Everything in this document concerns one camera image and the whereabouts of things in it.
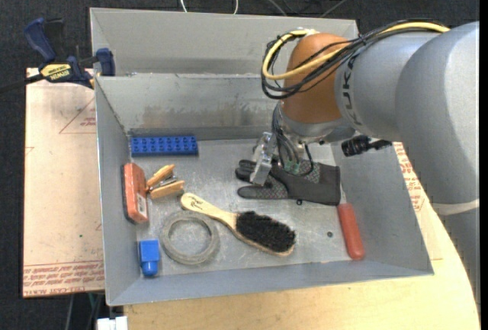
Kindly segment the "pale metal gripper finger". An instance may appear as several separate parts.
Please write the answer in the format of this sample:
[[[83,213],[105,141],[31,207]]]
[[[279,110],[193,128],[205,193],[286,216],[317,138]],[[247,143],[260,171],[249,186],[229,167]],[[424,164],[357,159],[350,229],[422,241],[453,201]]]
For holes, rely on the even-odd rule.
[[[271,168],[272,156],[267,153],[262,153],[256,159],[254,170],[249,176],[250,182],[262,186],[266,182]]]
[[[263,132],[253,148],[253,159],[271,160],[276,149],[276,138],[272,132]]]

